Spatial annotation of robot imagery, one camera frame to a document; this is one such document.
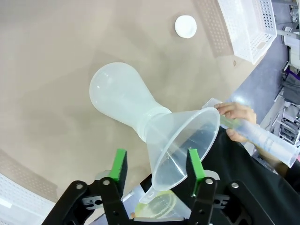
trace tan tabletop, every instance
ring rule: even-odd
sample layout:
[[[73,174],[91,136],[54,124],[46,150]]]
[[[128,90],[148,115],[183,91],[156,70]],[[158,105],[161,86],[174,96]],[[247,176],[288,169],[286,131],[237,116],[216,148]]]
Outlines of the tan tabletop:
[[[196,20],[191,39],[175,33],[179,15]],[[110,169],[117,148],[128,150],[125,192],[150,174],[146,144],[90,102],[103,65],[133,66],[172,112],[228,99],[255,68],[233,56],[216,0],[2,1],[0,51],[2,161],[53,184],[58,197]]]

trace white plastic basket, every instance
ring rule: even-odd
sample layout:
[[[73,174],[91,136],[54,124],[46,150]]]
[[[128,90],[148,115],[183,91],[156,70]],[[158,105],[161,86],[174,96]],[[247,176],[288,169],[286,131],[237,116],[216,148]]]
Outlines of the white plastic basket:
[[[0,225],[41,225],[54,205],[0,174]]]
[[[277,36],[271,0],[218,0],[234,55],[255,64]]]

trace white cap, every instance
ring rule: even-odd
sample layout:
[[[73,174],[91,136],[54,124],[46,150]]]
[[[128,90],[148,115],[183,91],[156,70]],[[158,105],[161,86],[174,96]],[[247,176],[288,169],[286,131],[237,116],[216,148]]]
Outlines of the white cap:
[[[182,38],[191,38],[197,31],[196,20],[190,15],[181,15],[175,22],[176,33]]]

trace human hand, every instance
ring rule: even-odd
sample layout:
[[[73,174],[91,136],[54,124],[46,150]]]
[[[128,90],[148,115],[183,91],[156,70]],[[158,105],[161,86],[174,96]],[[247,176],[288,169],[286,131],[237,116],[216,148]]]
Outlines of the human hand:
[[[221,103],[216,104],[214,106],[220,113],[220,115],[224,115],[226,118],[229,119],[245,119],[249,122],[256,124],[256,114],[253,109],[251,109],[249,106],[241,105],[237,102],[230,102],[230,103]],[[247,142],[248,140],[239,135],[236,131],[233,129],[227,129],[226,130],[227,135],[232,141],[235,142]]]

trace gray floor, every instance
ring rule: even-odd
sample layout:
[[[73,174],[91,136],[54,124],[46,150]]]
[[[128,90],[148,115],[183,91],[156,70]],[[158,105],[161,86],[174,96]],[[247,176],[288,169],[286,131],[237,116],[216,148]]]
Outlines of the gray floor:
[[[273,3],[277,29],[288,26],[291,21],[288,5]],[[288,49],[277,36],[267,54],[250,76],[231,95],[228,101],[237,101],[251,106],[257,114],[257,123],[261,123],[274,104],[281,83],[281,68],[288,60]]]

